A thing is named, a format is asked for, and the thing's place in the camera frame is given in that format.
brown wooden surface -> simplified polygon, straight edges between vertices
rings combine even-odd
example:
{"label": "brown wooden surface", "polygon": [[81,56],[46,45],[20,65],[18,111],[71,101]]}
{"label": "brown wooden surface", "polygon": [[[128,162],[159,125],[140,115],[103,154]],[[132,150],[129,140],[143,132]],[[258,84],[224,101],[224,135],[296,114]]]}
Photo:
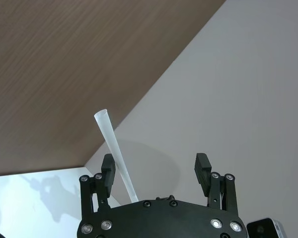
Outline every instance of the brown wooden surface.
{"label": "brown wooden surface", "polygon": [[223,2],[0,0],[0,175],[84,165]]}

plastic straw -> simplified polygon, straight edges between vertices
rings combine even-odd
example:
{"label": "plastic straw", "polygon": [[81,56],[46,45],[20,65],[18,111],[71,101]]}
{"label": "plastic straw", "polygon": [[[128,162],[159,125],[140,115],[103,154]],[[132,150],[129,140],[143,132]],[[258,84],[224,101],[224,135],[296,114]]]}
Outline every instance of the plastic straw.
{"label": "plastic straw", "polygon": [[117,169],[119,170],[121,177],[124,181],[124,184],[126,186],[131,202],[138,202],[139,200],[137,198],[133,184],[131,183],[123,156],[119,149],[118,142],[117,142],[107,109],[97,112],[94,115],[94,117],[95,117],[95,120],[97,121],[97,124],[99,126],[101,133],[105,138],[108,148],[114,157]]}

white wall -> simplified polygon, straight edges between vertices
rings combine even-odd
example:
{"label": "white wall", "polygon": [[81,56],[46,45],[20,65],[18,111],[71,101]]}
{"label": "white wall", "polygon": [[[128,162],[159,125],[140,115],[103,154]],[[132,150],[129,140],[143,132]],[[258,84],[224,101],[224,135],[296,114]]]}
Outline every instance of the white wall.
{"label": "white wall", "polygon": [[[5,238],[75,238],[81,221],[78,178],[86,168],[0,177],[0,233]],[[97,196],[93,196],[97,209]],[[119,206],[113,198],[112,207]]]}
{"label": "white wall", "polygon": [[[206,204],[193,171],[205,152],[236,175],[246,223],[271,216],[298,237],[298,0],[227,0],[116,135],[140,199]],[[129,202],[121,179],[113,195]]]}

black metal plate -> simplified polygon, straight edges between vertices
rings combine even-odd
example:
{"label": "black metal plate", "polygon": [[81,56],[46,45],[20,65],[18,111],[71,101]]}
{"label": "black metal plate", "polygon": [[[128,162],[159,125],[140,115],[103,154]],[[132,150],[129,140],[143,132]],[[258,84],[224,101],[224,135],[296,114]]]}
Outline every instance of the black metal plate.
{"label": "black metal plate", "polygon": [[[212,209],[192,203],[172,200],[149,200],[150,207],[144,202],[109,209],[102,213],[93,213],[81,221],[77,231],[78,238],[221,238],[226,233],[230,238],[246,238],[247,231],[242,220],[233,213]],[[211,225],[211,219],[217,218],[222,222],[222,228]],[[112,222],[112,228],[104,231],[101,223],[105,220]],[[238,222],[242,231],[231,229],[231,222]],[[81,227],[91,224],[93,230],[82,234]]]}

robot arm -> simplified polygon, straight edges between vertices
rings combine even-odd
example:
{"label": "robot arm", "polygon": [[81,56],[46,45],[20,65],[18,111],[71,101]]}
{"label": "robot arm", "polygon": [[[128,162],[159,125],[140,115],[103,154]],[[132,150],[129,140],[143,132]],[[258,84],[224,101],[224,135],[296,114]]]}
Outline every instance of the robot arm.
{"label": "robot arm", "polygon": [[[115,175],[111,154],[104,157],[101,171],[80,177],[82,221],[77,238],[246,238],[238,217],[235,177],[211,172],[206,154],[197,154],[195,173],[208,198],[207,206],[168,198],[144,200],[110,208],[107,198]],[[98,211],[92,195],[97,193]]]}

